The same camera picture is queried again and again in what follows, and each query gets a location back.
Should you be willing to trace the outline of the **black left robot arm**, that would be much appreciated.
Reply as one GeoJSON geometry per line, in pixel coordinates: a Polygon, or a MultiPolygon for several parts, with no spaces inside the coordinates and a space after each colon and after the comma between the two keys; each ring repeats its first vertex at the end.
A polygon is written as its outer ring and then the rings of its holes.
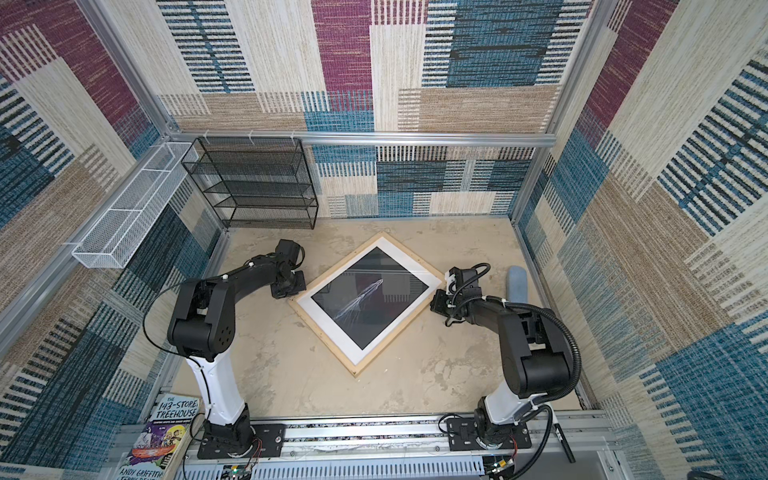
{"type": "Polygon", "coordinates": [[[197,458],[223,460],[275,458],[282,452],[284,424],[255,425],[241,396],[231,362],[236,337],[236,304],[267,287],[275,299],[306,289],[300,267],[304,248],[281,239],[275,250],[252,257],[236,269],[173,285],[178,291],[167,329],[168,348],[155,342],[142,321],[147,341],[161,352],[178,356],[193,369],[203,394],[197,458]]]}

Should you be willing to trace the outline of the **dark photo print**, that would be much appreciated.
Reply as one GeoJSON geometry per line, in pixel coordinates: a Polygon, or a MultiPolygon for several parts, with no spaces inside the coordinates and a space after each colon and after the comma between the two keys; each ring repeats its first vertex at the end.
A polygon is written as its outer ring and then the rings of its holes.
{"type": "Polygon", "coordinates": [[[428,288],[378,247],[323,286],[314,303],[361,350],[428,288]]]}

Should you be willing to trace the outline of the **grey blue oval case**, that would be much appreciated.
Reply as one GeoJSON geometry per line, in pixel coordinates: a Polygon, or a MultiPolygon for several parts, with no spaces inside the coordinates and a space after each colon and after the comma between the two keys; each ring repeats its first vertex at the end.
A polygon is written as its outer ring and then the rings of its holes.
{"type": "Polygon", "coordinates": [[[506,299],[512,303],[528,302],[528,275],[525,268],[511,266],[506,276],[506,299]]]}

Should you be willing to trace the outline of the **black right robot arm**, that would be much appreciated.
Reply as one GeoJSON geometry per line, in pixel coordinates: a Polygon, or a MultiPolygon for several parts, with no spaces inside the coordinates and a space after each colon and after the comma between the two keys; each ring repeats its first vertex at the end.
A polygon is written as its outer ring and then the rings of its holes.
{"type": "Polygon", "coordinates": [[[515,440],[540,408],[575,390],[582,359],[563,321],[552,310],[528,302],[525,269],[508,270],[505,298],[483,292],[480,280],[490,270],[485,262],[451,268],[430,310],[443,316],[447,327],[469,324],[498,336],[503,380],[474,412],[477,444],[497,449],[515,440]]]}

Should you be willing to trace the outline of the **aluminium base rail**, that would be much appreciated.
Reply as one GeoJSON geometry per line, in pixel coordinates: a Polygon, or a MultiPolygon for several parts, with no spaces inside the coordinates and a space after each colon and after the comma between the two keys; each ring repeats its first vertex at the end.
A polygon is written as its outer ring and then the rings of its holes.
{"type": "Polygon", "coordinates": [[[200,460],[190,448],[173,479],[489,479],[509,461],[502,479],[630,479],[628,461],[601,411],[559,411],[575,455],[570,464],[554,433],[541,442],[540,415],[502,448],[480,447],[469,414],[337,417],[264,417],[255,425],[284,424],[275,458],[200,460]]]}

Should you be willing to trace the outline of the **black marker pen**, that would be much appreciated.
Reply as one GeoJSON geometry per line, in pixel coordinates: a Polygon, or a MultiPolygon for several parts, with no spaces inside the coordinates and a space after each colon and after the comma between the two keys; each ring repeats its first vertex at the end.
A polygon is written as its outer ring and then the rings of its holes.
{"type": "Polygon", "coordinates": [[[556,437],[567,457],[567,460],[570,464],[574,464],[576,462],[575,455],[572,451],[572,448],[570,446],[570,443],[567,440],[567,437],[565,435],[565,432],[561,426],[561,424],[558,421],[553,422],[553,430],[556,434],[556,437]]]}

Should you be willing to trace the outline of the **colourful treehouse book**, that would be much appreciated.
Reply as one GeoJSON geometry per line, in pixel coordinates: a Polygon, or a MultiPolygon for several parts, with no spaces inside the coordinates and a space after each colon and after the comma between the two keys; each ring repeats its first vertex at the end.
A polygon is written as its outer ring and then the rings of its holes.
{"type": "Polygon", "coordinates": [[[200,412],[200,399],[171,393],[156,401],[147,423],[121,460],[115,479],[163,479],[200,412]]]}

